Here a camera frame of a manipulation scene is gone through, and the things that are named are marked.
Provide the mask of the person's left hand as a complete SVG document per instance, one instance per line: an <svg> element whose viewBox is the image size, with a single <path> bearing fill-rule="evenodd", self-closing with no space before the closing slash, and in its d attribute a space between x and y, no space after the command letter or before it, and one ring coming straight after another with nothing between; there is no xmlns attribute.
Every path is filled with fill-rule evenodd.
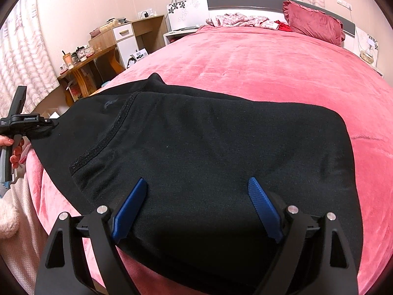
<svg viewBox="0 0 393 295"><path fill-rule="evenodd" d="M24 146L24 140L21 138L21 140L18 142L18 144L15 146L15 140L11 139L7 136L0 136L0 145L6 146L6 147L11 147L13 149L13 154L10 157L10 163L14 169L19 167L19 162L21 159L21 154L23 152L23 146Z"/></svg>

